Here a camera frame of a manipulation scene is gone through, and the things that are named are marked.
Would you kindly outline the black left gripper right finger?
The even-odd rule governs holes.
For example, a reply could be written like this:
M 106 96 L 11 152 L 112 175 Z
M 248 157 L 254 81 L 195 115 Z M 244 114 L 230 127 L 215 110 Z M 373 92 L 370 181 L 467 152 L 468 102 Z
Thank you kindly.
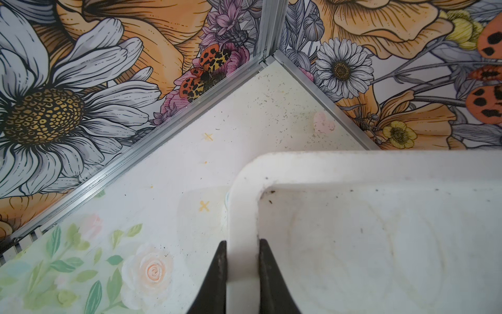
M 260 239 L 260 313 L 301 313 L 266 239 Z

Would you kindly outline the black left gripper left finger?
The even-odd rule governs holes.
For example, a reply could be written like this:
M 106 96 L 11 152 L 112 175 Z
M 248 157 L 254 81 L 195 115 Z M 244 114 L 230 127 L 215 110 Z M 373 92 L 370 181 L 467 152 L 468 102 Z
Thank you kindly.
M 226 313 L 227 241 L 218 244 L 199 292 L 188 314 Z

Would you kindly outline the white plastic drawer cabinet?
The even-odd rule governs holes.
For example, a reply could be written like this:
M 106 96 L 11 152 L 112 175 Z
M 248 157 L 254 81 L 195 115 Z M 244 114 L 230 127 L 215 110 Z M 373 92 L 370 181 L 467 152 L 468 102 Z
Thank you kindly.
M 227 312 L 267 240 L 302 313 L 500 313 L 501 153 L 265 154 L 227 207 Z

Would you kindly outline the floral table mat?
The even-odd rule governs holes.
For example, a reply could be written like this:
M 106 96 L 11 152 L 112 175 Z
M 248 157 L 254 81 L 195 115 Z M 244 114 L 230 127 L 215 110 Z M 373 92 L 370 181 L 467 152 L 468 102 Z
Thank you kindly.
M 109 189 L 1 267 L 1 312 L 186 313 L 225 237 L 227 191 Z

